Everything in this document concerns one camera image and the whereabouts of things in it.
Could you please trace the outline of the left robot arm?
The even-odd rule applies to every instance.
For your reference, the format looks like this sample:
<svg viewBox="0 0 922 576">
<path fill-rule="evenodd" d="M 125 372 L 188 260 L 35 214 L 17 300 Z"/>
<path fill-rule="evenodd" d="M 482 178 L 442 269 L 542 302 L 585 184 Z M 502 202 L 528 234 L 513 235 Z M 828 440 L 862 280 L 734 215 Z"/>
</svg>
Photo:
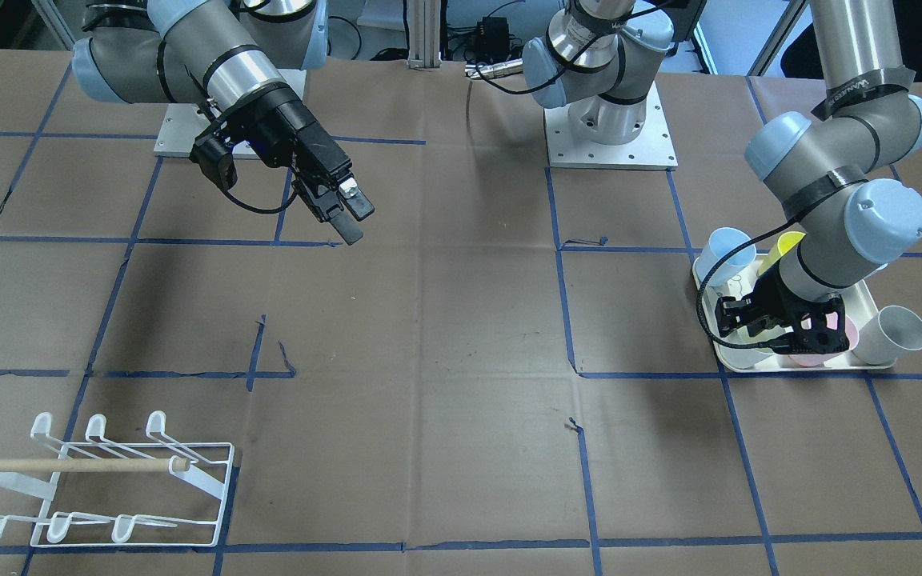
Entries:
<svg viewBox="0 0 922 576">
<path fill-rule="evenodd" d="M 732 349 L 729 335 L 776 327 L 780 336 L 750 342 L 776 354 L 845 351 L 842 293 L 900 258 L 922 238 L 922 196 L 896 180 L 868 174 L 922 147 L 922 98 L 901 59 L 889 1 L 812 3 L 826 98 L 808 116 L 780 114 L 750 139 L 745 159 L 780 202 L 801 242 L 757 278 L 742 298 L 724 296 L 707 318 L 707 337 Z M 661 3 L 570 1 L 522 52 L 527 92 L 545 109 L 586 114 L 582 132 L 603 145 L 638 134 L 645 98 L 673 37 Z"/>
</svg>

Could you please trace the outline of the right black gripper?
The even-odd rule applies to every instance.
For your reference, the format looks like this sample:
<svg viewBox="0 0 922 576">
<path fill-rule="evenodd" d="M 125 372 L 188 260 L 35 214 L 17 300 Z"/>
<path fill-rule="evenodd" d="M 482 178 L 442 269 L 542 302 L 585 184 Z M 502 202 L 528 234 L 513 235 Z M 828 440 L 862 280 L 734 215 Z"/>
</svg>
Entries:
<svg viewBox="0 0 922 576">
<path fill-rule="evenodd" d="M 250 91 L 226 110 L 226 121 L 235 141 L 249 142 L 264 164 L 294 172 L 298 194 L 315 218 L 328 220 L 349 246 L 363 239 L 359 222 L 375 208 L 358 183 L 347 180 L 354 176 L 348 154 L 289 84 Z"/>
</svg>

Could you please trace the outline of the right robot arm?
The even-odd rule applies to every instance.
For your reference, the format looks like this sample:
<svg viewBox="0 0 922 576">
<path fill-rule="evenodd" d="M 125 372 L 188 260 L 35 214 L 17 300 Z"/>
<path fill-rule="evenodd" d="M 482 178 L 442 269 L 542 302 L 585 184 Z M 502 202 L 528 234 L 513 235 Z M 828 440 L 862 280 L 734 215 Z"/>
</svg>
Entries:
<svg viewBox="0 0 922 576">
<path fill-rule="evenodd" d="M 88 1 L 72 49 L 84 94 L 100 102 L 193 103 L 207 118 L 189 157 L 227 199 L 235 146 L 292 172 L 292 198 L 348 244 L 374 207 L 351 158 L 283 70 L 325 62 L 323 1 Z"/>
</svg>

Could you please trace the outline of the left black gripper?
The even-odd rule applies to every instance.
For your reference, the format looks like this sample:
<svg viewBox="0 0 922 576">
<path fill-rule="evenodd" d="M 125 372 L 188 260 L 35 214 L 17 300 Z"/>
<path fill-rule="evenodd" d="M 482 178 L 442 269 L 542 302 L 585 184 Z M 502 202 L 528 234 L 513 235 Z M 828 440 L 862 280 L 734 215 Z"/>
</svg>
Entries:
<svg viewBox="0 0 922 576">
<path fill-rule="evenodd" d="M 718 298 L 715 306 L 715 320 L 720 336 L 728 336 L 740 327 L 746 327 L 749 335 L 755 337 L 765 330 L 775 327 L 789 328 L 790 331 L 764 340 L 764 342 L 733 343 L 721 342 L 728 349 L 769 349 L 772 353 L 789 356 L 789 354 L 826 354 L 830 351 L 845 351 L 847 342 L 829 344 L 829 328 L 826 316 L 829 313 L 839 315 L 839 324 L 833 339 L 844 337 L 845 307 L 843 299 L 833 294 L 824 302 L 810 302 L 798 298 L 790 290 L 780 285 L 757 289 L 746 296 L 736 299 L 732 296 Z"/>
</svg>

